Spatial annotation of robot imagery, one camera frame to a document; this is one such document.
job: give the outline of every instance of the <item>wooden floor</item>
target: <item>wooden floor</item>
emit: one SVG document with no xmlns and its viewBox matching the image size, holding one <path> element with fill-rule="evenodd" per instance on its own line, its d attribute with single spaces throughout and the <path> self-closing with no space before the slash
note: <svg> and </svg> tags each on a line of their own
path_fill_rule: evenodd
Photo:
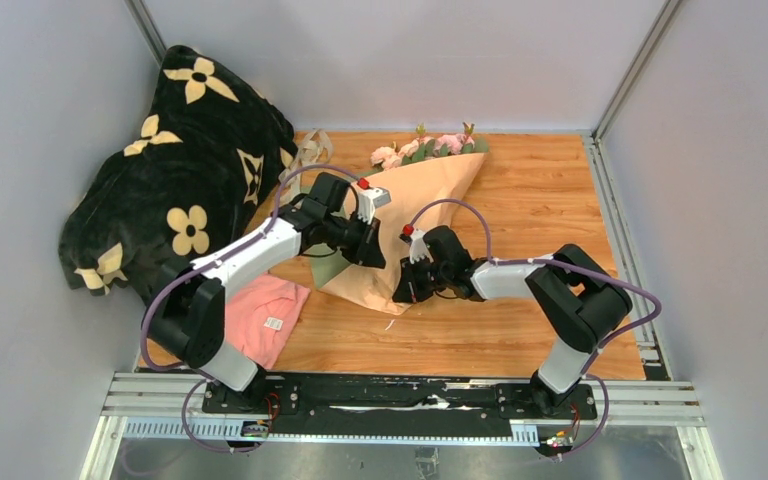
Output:
<svg viewBox="0 0 768 480">
<path fill-rule="evenodd" d="M 369 169 L 369 154 L 407 133 L 332 133 L 333 164 Z M 486 135 L 491 156 L 465 200 L 487 218 L 493 253 L 522 258 L 577 243 L 611 275 L 611 250 L 581 138 L 574 135 Z M 313 174 L 305 174 L 310 183 Z M 271 203 L 262 205 L 250 228 Z M 452 228 L 473 253 L 484 235 L 466 209 Z M 297 257 L 270 271 L 313 286 L 308 260 Z M 385 331 L 390 320 L 393 326 Z M 533 300 L 474 303 L 432 297 L 401 316 L 367 310 L 321 292 L 311 292 L 275 370 L 415 375 L 528 377 L 549 353 L 554 331 Z M 172 358 L 159 347 L 152 358 Z M 632 334 L 615 340 L 591 370 L 603 378 L 642 379 Z"/>
</svg>

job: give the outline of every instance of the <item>gray wall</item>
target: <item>gray wall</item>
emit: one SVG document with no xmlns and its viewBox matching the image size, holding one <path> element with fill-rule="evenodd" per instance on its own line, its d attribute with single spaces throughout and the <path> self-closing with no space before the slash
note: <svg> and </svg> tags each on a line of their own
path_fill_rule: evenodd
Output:
<svg viewBox="0 0 768 480">
<path fill-rule="evenodd" d="M 581 129 L 663 0 L 148 0 L 298 127 Z"/>
<path fill-rule="evenodd" d="M 768 478 L 768 5 L 685 2 L 607 152 L 726 478 Z"/>
<path fill-rule="evenodd" d="M 136 295 L 68 290 L 57 238 L 156 72 L 121 1 L 0 1 L 0 478 L 77 478 L 134 361 Z"/>
</svg>

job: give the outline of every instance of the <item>pink rose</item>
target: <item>pink rose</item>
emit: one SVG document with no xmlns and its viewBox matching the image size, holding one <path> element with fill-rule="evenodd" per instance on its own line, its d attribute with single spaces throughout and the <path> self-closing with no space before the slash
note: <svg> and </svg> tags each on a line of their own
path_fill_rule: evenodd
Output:
<svg viewBox="0 0 768 480">
<path fill-rule="evenodd" d="M 369 163 L 373 166 L 379 165 L 393 155 L 397 155 L 393 147 L 380 147 L 372 152 L 372 155 L 369 157 Z"/>
<path fill-rule="evenodd" d="M 391 168 L 400 167 L 402 165 L 402 157 L 399 154 L 390 155 L 381 162 L 381 167 L 384 170 L 390 170 Z"/>
<path fill-rule="evenodd" d="M 458 141 L 461 142 L 461 145 L 475 145 L 475 139 L 472 138 L 472 135 L 467 136 L 465 133 L 459 133 L 455 136 L 458 137 Z"/>
<path fill-rule="evenodd" d="M 416 151 L 419 150 L 419 140 L 414 140 L 410 143 L 406 143 L 402 146 L 402 148 L 399 149 L 399 156 L 404 157 L 410 157 Z"/>
<path fill-rule="evenodd" d="M 449 147 L 449 155 L 457 155 L 461 153 L 461 148 L 463 148 L 463 144 L 457 135 L 443 135 L 434 143 L 434 155 L 440 154 L 440 148 L 443 145 Z"/>
</svg>

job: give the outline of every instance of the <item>pink shirt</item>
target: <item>pink shirt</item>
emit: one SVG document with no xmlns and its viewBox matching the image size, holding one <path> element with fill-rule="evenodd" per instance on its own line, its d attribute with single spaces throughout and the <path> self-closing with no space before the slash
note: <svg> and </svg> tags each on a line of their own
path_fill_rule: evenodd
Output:
<svg viewBox="0 0 768 480">
<path fill-rule="evenodd" d="M 243 287 L 225 305 L 225 339 L 269 370 L 310 295 L 310 289 L 264 274 Z"/>
</svg>

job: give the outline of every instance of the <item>black pillow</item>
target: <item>black pillow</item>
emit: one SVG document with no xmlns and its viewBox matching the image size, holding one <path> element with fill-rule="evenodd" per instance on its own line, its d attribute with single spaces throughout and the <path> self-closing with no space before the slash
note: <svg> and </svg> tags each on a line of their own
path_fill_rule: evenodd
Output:
<svg viewBox="0 0 768 480">
<path fill-rule="evenodd" d="M 161 264 L 243 234 L 296 154 L 293 126 L 219 62 L 166 52 L 139 140 L 111 155 L 69 216 L 58 253 L 71 288 L 152 296 Z"/>
</svg>

